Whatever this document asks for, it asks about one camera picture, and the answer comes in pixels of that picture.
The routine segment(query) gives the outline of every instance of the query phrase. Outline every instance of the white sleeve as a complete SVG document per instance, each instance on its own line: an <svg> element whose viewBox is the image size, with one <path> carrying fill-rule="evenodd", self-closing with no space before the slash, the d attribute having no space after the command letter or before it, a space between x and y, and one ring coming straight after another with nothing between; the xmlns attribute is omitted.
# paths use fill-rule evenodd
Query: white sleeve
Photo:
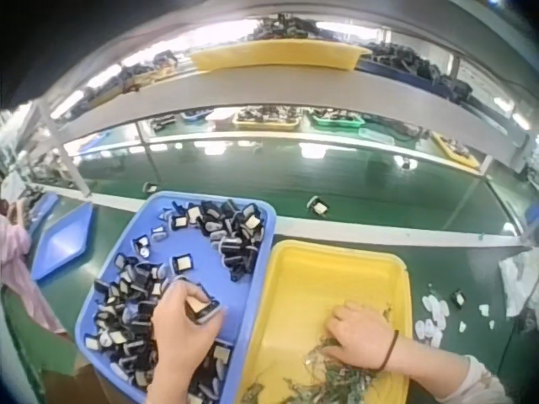
<svg viewBox="0 0 539 404"><path fill-rule="evenodd" d="M466 379L448 397L437 400L445 404L511 404L498 378L473 356L467 358L470 368Z"/></svg>

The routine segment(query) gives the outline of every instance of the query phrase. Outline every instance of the green tray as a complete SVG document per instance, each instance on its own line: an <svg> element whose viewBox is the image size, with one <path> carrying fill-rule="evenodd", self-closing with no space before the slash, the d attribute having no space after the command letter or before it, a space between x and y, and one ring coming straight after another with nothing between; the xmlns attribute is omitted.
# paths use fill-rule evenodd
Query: green tray
<svg viewBox="0 0 539 404"><path fill-rule="evenodd" d="M356 120L322 120L314 114L311 114L311 118L317 125L333 128L359 129L365 123L365 121L359 117L356 118Z"/></svg>

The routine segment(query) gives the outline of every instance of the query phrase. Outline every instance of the pink shirt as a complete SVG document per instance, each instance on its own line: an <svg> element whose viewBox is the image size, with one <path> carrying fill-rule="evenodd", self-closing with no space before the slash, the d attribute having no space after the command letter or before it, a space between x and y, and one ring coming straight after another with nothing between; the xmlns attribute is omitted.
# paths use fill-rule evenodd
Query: pink shirt
<svg viewBox="0 0 539 404"><path fill-rule="evenodd" d="M44 329L65 332L24 264L30 244L30 236L21 225L11 225L0 215L0 284L20 296L28 315Z"/></svg>

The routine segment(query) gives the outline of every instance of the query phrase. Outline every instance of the person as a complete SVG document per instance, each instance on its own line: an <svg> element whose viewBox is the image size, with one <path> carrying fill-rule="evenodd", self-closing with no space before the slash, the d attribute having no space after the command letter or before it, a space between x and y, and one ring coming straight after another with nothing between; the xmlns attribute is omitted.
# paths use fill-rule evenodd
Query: person
<svg viewBox="0 0 539 404"><path fill-rule="evenodd" d="M184 310L178 310L184 307L188 295L206 301L204 292L196 286L179 281L169 288L154 312L159 362L148 387L147 404L187 404L189 381L223 323L223 312L203 326L191 322ZM326 347L323 352L328 356L364 369L383 366L385 371L406 375L439 402L511 403L499 380L474 357L400 336L381 313L371 308L347 302L334 309L326 328L340 344Z"/></svg>
<svg viewBox="0 0 539 404"><path fill-rule="evenodd" d="M28 253L30 244L30 236L24 229L24 200L19 199L8 207L5 215L0 215L0 284L20 296L32 320L45 330L67 338L66 330L24 264L24 255Z"/></svg>

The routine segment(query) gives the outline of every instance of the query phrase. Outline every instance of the yellow tray on shelf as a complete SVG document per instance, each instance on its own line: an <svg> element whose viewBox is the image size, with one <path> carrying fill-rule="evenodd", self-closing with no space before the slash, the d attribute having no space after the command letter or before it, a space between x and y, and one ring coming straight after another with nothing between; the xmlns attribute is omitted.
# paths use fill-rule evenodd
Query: yellow tray on shelf
<svg viewBox="0 0 539 404"><path fill-rule="evenodd" d="M204 49L190 57L200 72L264 65L318 66L352 71L360 56L370 53L367 48L339 42L290 39L241 42Z"/></svg>
<svg viewBox="0 0 539 404"><path fill-rule="evenodd" d="M438 143L438 146L441 147L441 150L444 151L446 156L448 156L454 162L458 162L459 164L462 164L463 166L470 167L470 168L479 167L479 162L474 156L472 155L470 155L470 157L459 156L452 149L448 147L448 145L444 142L444 140L441 138L439 134L433 133L432 137L434 137L436 143Z"/></svg>
<svg viewBox="0 0 539 404"><path fill-rule="evenodd" d="M236 403L254 383L259 404L275 404L291 391L283 378L309 384L304 360L326 336L324 323L346 300L380 312L412 337L412 302L406 265L397 256L308 242L278 243L269 259L259 314L243 366ZM366 404L404 404L408 378L383 372L366 392Z"/></svg>
<svg viewBox="0 0 539 404"><path fill-rule="evenodd" d="M302 122L302 117L298 117L294 122L290 124L279 123L279 122L244 122L237 119L237 114L232 120L234 126L241 130L278 130L284 132L290 132L297 128L297 126Z"/></svg>

